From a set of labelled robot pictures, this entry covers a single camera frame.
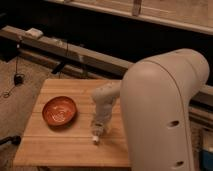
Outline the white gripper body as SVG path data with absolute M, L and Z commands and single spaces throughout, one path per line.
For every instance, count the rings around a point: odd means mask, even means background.
M 108 124 L 112 117 L 113 101 L 96 102 L 93 121 L 95 125 L 104 126 Z

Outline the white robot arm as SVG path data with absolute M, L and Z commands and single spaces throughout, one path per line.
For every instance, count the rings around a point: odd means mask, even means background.
M 119 101 L 132 171 L 195 171 L 189 103 L 209 72 L 205 57 L 191 49 L 138 61 L 121 81 L 93 91 L 93 141 L 100 141 Z

